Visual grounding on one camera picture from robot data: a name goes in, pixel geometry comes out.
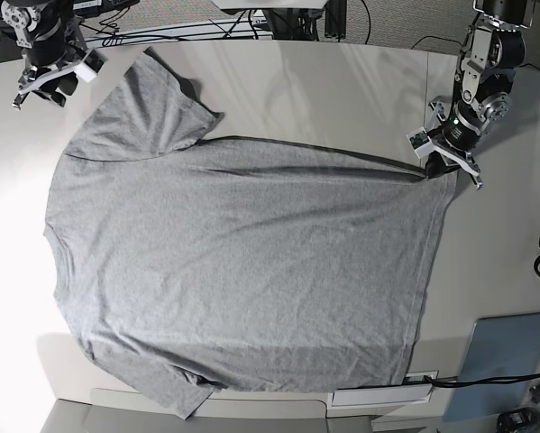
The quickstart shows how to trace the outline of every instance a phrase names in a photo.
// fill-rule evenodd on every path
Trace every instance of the table surface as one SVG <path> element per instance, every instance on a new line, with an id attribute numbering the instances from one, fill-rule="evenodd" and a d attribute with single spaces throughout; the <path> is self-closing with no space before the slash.
<path id="1" fill-rule="evenodd" d="M 28 414 L 49 411 L 49 386 L 57 398 L 83 402 L 91 402 L 95 388 L 131 391 L 79 352 L 51 296 L 56 274 L 41 233 L 62 150 L 143 49 L 102 51 L 109 61 L 99 78 L 80 84 L 63 110 L 31 96 L 15 113 L 10 104 L 23 64 L 0 65 L 0 415 L 14 393 L 30 402 Z M 418 166 L 405 136 L 429 116 L 427 100 L 451 92 L 455 63 L 451 56 L 421 51 L 297 41 L 162 43 L 153 49 L 192 80 L 210 109 L 224 113 L 209 138 L 310 143 Z M 532 271 L 540 235 L 540 73 L 521 69 L 512 97 L 510 115 L 476 152 L 484 189 L 474 191 L 460 175 L 410 372 L 456 375 L 477 318 L 540 311 L 540 279 Z M 388 423 L 441 416 L 448 396 L 437 392 L 426 405 L 334 416 L 377 414 Z M 325 399 L 271 396 L 307 397 Z"/>

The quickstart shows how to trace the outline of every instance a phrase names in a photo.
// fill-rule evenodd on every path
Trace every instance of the metal bracket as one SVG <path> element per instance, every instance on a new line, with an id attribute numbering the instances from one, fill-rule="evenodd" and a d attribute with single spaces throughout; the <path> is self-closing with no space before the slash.
<path id="1" fill-rule="evenodd" d="M 421 160 L 432 152 L 440 153 L 446 166 L 452 167 L 459 165 L 460 168 L 470 175 L 472 182 L 476 185 L 476 189 L 481 189 L 483 186 L 481 170 L 471 153 L 456 151 L 428 136 L 427 131 L 434 127 L 435 121 L 438 119 L 442 120 L 440 117 L 444 118 L 444 106 L 441 102 L 434 100 L 429 105 L 433 108 L 433 111 L 426 127 L 418 128 L 407 135 L 407 139 L 414 148 L 416 156 Z"/>
<path id="2" fill-rule="evenodd" d="M 33 47 L 29 32 L 33 32 L 37 28 L 43 7 L 45 6 L 15 7 L 6 1 L 1 3 L 1 16 L 7 24 L 14 28 L 18 46 L 22 48 Z"/>
<path id="3" fill-rule="evenodd" d="M 492 41 L 492 31 L 484 28 L 477 28 L 471 43 L 470 58 L 462 61 L 462 99 L 467 103 L 476 97 L 476 91 L 480 84 L 480 78 L 488 64 L 488 53 Z"/>
<path id="4" fill-rule="evenodd" d="M 38 78 L 34 78 L 33 69 L 26 68 L 23 71 L 22 77 L 20 78 L 19 90 L 17 91 L 17 97 L 15 97 L 13 102 L 13 107 L 21 109 L 21 104 L 31 92 L 39 91 L 41 86 L 43 86 L 45 83 L 70 73 L 75 73 L 83 81 L 89 83 L 97 77 L 97 73 L 101 69 L 103 62 L 104 58 L 101 57 L 95 50 L 89 50 L 83 59 L 78 59 L 64 66 L 58 67 L 57 69 L 40 75 Z"/>

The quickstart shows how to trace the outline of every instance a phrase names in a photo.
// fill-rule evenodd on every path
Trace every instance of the floor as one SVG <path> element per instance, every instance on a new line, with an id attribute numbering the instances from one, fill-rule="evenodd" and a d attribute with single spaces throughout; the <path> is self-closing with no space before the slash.
<path id="1" fill-rule="evenodd" d="M 434 35 L 462 41 L 474 16 L 471 0 L 365 0 L 371 12 L 371 45 L 411 48 L 420 38 Z M 209 0 L 141 0 L 118 23 L 121 30 L 132 30 L 174 23 L 191 23 L 228 16 Z M 361 0 L 348 0 L 347 34 L 344 42 L 364 43 L 368 18 Z M 540 4 L 532 29 L 524 31 L 526 61 L 540 67 Z M 12 57 L 11 47 L 2 47 L 0 61 Z M 418 50 L 456 54 L 449 41 L 428 39 Z"/>

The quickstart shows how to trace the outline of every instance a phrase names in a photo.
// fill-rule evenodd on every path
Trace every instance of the gray t-shirt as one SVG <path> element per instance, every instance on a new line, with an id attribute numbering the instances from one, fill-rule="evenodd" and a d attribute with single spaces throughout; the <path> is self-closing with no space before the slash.
<path id="1" fill-rule="evenodd" d="M 401 383 L 456 175 L 196 144 L 215 121 L 144 54 L 61 156 L 45 235 L 86 357 L 182 418 L 221 388 Z"/>

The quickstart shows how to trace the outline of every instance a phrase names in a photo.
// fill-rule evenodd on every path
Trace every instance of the t-shirt sleeve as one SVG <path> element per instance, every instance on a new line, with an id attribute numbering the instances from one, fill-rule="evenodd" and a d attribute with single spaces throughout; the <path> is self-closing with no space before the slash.
<path id="1" fill-rule="evenodd" d="M 215 389 L 208 384 L 196 385 L 199 377 L 190 372 L 119 345 L 95 342 L 88 345 L 86 355 L 95 365 L 149 399 L 173 409 L 182 419 L 189 417 Z"/>
<path id="2" fill-rule="evenodd" d="M 143 55 L 65 150 L 92 161 L 137 161 L 188 148 L 214 127 L 217 115 L 186 96 L 179 81 Z"/>

